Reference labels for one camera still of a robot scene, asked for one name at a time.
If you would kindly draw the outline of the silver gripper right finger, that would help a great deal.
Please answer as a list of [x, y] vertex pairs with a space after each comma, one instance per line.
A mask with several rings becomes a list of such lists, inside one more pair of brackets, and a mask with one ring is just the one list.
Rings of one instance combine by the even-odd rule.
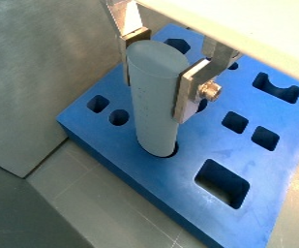
[[203, 99], [214, 102], [219, 98], [222, 86], [215, 79], [242, 56], [238, 50], [210, 37], [203, 40], [202, 53], [205, 58], [181, 73], [174, 108], [174, 118], [181, 124], [194, 116]]

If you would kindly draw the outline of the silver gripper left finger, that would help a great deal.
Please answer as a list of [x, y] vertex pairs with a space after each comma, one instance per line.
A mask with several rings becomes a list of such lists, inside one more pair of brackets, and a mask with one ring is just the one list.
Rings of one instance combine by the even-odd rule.
[[101, 0], [114, 28], [123, 63], [125, 83], [130, 84], [127, 47], [142, 40], [149, 40], [151, 30], [143, 25], [135, 0]]

